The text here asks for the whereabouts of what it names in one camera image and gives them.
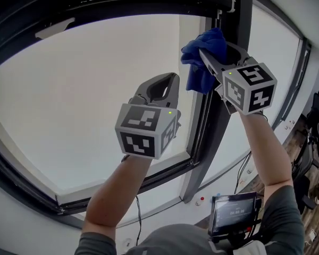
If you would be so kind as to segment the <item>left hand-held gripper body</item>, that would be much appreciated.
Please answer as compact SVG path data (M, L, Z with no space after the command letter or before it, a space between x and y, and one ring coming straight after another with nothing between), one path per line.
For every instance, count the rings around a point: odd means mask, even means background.
M121 150L126 155L160 159L175 138L181 112L145 104L123 104L115 125Z

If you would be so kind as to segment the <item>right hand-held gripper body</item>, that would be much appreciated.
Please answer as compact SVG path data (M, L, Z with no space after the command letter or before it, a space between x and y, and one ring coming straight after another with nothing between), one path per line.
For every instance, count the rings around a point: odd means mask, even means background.
M271 107L277 79L264 63L246 57L236 65L216 62L214 71L220 83L215 90L230 115L249 115Z

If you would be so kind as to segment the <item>blue cleaning cloth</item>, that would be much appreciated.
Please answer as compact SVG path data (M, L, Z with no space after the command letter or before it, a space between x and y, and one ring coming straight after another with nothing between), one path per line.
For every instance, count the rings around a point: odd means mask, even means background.
M205 95L213 89L216 78L201 59L201 48L209 51L219 62L226 62L226 41L222 31L219 28L205 31L181 49L181 63L190 65L186 90Z

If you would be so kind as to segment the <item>black window frame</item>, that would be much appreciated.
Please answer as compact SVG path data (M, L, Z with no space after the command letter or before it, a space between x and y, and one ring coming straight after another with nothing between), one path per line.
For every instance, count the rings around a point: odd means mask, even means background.
M267 7L282 20L302 39L302 52L310 50L310 41L304 37L303 33L293 27L295 24L282 13L271 0L256 0L262 6ZM131 15L141 15L150 13L174 13L205 16L211 19L211 24L217 24L224 32L226 40L238 44L244 49L249 46L249 2L253 0L238 0L235 3L236 13L224 13L226 17L221 17L216 21L216 10L230 10L231 0L0 0L0 65L19 51L40 41L32 33L41 29L50 28L51 21L63 21L65 17L73 16L75 19L70 28L89 22L101 21L109 18L117 18ZM212 134L220 134L225 130L226 120L220 120L220 116L225 115L225 108L221 113L220 100L216 100L216 93L208 93L207 96L199 97L204 104L202 111L198 115L198 132L192 142L192 157L174 164L171 168L165 168L161 172L155 172L154 176L148 176L142 184L140 193L160 186L169 180L183 175L183 172L192 172L189 178L189 191L200 191L209 186L214 181L223 177L233 167L219 175L209 183L197 189L198 176L202 172L207 172L210 167L212 152L202 158L202 153L211 149L211 145L202 150L202 145L213 142L212 145L221 143L219 139L213 138ZM88 204L88 198L77 199L75 202L66 202L64 212L61 213L62 206L58 206L55 199L49 195L41 194L41 188L30 183L22 172L13 168L12 161L4 157L0 151L0 187L9 195L25 204L30 209L64 225L79 229L82 221L70 214L78 214L79 210L84 210Z

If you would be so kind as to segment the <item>person's right forearm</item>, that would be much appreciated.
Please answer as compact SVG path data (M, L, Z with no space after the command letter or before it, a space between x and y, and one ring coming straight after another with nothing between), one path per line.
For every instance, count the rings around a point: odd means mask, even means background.
M258 176L264 184L264 200L283 186L292 186L290 158L264 115L240 115Z

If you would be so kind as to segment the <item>person's left forearm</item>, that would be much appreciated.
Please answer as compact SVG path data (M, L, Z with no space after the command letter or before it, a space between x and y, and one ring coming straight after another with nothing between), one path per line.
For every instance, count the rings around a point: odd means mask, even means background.
M116 227L134 201L152 160L126 158L91 197L83 233L98 233L115 239Z

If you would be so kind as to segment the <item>small white oblong plastic piece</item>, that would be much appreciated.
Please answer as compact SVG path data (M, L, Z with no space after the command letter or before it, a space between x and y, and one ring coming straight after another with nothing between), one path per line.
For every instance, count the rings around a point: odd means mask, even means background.
M61 33L65 31L69 24L73 23L75 21L75 18L69 18L67 20L61 21L59 23L56 23L54 25L51 25L48 28L45 28L43 30L38 31L35 33L35 37L39 38L41 40L44 40L46 38L49 38L53 35L56 35L58 33Z

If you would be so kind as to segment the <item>black chest-mounted monitor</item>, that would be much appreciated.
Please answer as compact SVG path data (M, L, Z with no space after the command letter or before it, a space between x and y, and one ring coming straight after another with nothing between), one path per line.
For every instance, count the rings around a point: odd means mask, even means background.
M227 240L240 247L254 239L262 200L257 192L212 197L208 234L213 243Z

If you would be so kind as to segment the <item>person's grey shirt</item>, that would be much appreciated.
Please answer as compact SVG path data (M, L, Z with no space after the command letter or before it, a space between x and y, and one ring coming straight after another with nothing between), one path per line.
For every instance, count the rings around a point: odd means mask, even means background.
M267 200L260 229L253 241L265 245L267 255L304 255L304 225L293 187L275 191ZM153 231L125 255L233 255L228 242L214 244L195 225L174 224Z

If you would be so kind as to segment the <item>white towel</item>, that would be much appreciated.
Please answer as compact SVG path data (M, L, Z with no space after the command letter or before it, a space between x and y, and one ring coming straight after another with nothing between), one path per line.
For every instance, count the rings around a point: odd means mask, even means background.
M250 241L244 246L233 250L233 255L267 255L267 252L262 242Z

